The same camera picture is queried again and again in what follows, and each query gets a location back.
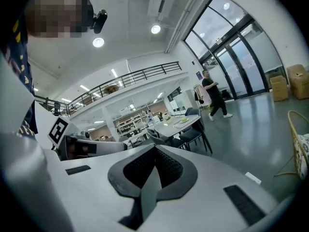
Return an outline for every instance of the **white sneaker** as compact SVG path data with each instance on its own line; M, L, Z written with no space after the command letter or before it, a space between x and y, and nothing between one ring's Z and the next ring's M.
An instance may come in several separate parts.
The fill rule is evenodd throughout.
M213 121L213 116L211 116L210 113L208 114L208 117L209 117L209 119L210 119L211 121Z
M223 118L230 118L231 116L233 116L232 114L227 113L226 115L223 115Z

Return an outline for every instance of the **railing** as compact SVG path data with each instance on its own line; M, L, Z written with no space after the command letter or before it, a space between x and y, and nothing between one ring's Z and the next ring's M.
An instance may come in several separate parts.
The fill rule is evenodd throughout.
M74 99L67 105L68 113L69 115L72 115L83 107L123 88L130 87L134 84L146 81L159 75L165 75L181 70L182 69L178 62L171 62L119 76L91 89L90 91Z
M44 107L47 111L51 112L55 116L69 116L69 107L63 102L54 101L38 95L35 95L34 100L36 100L42 107Z

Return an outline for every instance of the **recessed light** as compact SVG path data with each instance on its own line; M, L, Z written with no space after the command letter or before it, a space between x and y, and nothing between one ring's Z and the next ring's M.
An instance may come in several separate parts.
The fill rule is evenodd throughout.
M230 3L227 2L225 5L223 5L224 10L228 10L230 7Z
M83 88L86 91L89 91L90 89L86 88L84 85L80 85L81 88Z
M62 98L62 100L65 101L65 102L72 102L72 101L67 100L67 99L65 99L65 98Z
M114 74L115 77L118 77L116 74L116 71L114 69L111 69L112 73Z
M104 40L102 38L95 38L92 44L94 47L101 47L104 45Z
M152 28L151 28L151 33L153 34L157 34L158 32L160 32L161 30L161 27L159 25L154 25Z

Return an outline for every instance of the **gray floor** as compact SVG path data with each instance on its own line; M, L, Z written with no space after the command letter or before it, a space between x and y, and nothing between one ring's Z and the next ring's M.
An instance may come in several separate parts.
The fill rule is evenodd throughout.
M274 102L272 93L266 93L228 102L226 106L233 117L223 118L219 110L214 122L209 120L208 110L202 110L213 154L206 153L199 141L197 146L190 144L191 151L221 160L243 174L252 173L262 181L264 189L282 201L296 190L299 181L295 175L274 177L282 167L280 172L295 170L294 160L289 161L293 144L287 113L296 110L309 117L309 99L299 101L290 96L287 101ZM300 120L296 119L295 124L299 134L308 133L309 128Z

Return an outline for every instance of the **wicker chair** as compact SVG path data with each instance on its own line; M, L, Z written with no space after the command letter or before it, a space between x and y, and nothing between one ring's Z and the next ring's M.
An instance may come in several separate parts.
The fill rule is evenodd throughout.
M304 150L303 142L301 142L300 135L298 135L297 132L296 132L296 129L295 129L294 124L293 124L292 119L291 119L291 114L295 114L295 115L299 116L309 125L309 121L304 116L302 116L300 113L298 113L296 111L289 111L288 112L288 120L289 120L289 125L290 125L292 139L293 139L293 152L294 152L291 159L294 157L295 172L280 173L280 174L276 174L275 176L280 176L280 175L284 175L284 174L295 174L295 175L298 175L301 179L304 179L305 176L303 175L303 173L301 171L301 164L302 164L302 161L303 161L303 164L306 163L307 169L309 168L309 162L308 162L309 152L306 152L306 151L308 151L308 149L306 149L306 151Z

